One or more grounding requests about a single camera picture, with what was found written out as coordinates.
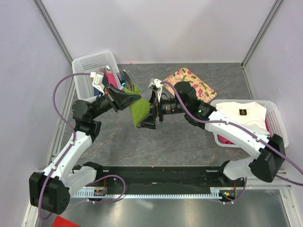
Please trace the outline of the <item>blue metallic fork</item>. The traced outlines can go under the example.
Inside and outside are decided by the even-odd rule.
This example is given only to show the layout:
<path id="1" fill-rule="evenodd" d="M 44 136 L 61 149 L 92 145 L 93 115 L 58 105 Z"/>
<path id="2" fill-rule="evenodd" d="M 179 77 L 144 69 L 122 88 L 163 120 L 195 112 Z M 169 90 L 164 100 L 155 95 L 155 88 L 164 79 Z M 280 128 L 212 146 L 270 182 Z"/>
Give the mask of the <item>blue metallic fork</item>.
<path id="1" fill-rule="evenodd" d="M 117 77 L 120 81 L 121 86 L 125 87 L 126 86 L 126 81 L 125 81 L 125 77 L 124 77 L 123 73 L 122 72 L 117 72 L 116 75 L 117 75 Z"/>

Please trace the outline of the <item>green paper napkin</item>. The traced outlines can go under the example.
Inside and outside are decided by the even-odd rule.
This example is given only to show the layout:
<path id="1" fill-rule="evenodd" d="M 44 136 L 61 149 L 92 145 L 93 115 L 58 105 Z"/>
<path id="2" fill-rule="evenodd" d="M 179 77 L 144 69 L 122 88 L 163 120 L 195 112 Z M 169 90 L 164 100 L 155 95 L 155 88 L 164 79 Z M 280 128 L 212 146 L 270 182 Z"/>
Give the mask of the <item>green paper napkin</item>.
<path id="1" fill-rule="evenodd" d="M 133 92 L 136 94 L 141 94 L 139 88 L 133 85 Z M 137 123 L 142 120 L 148 113 L 150 109 L 150 103 L 145 98 L 140 98 L 138 101 L 129 106 L 134 127 L 136 128 Z"/>

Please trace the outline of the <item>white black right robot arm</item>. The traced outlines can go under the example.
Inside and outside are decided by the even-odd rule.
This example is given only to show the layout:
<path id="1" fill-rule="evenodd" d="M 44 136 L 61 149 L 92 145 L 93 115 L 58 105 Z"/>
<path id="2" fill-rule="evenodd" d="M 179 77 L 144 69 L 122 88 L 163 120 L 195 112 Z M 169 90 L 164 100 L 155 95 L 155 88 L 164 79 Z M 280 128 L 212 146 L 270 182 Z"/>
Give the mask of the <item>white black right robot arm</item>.
<path id="1" fill-rule="evenodd" d="M 131 116 L 136 128 L 156 129 L 157 121 L 163 121 L 166 114 L 181 114 L 188 123 L 203 130 L 222 135 L 249 154 L 249 158 L 226 161 L 217 181 L 228 186 L 241 177 L 254 176 L 264 182 L 273 182 L 285 160 L 283 139 L 276 134 L 268 136 L 238 125 L 210 104 L 197 99 L 189 82 L 181 81 L 172 88 L 174 98 L 162 99 L 165 81 L 152 80 L 150 100 L 140 98 L 131 108 Z"/>

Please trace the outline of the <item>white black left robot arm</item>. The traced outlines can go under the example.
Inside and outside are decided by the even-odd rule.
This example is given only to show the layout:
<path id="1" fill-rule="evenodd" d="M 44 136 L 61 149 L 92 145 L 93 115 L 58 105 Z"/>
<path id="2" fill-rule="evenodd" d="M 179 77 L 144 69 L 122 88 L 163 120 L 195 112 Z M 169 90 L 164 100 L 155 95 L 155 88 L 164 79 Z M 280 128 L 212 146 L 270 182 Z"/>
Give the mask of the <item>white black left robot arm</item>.
<path id="1" fill-rule="evenodd" d="M 57 158 L 42 172 L 34 172 L 29 178 L 31 205 L 38 207 L 38 213 L 46 210 L 54 214 L 62 214 L 71 196 L 85 186 L 99 186 L 104 181 L 102 166 L 87 162 L 75 173 L 72 172 L 79 158 L 99 135 L 101 122 L 95 119 L 110 109 L 122 111 L 134 107 L 141 99 L 139 88 L 117 89 L 113 85 L 105 87 L 105 94 L 98 96 L 93 102 L 77 100 L 72 105 L 75 126 L 68 143 Z"/>

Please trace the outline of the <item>silver table knife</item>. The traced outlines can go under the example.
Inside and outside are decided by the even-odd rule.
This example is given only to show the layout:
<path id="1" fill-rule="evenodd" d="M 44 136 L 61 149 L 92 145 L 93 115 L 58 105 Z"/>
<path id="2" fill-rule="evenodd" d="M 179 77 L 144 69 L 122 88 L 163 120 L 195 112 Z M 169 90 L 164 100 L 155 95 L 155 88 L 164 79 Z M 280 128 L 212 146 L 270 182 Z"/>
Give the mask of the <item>silver table knife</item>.
<path id="1" fill-rule="evenodd" d="M 124 79 L 125 79 L 125 87 L 128 90 L 133 91 L 133 83 L 132 83 L 131 78 L 129 77 L 128 73 L 125 70 L 123 70 L 122 74 L 123 74 Z"/>

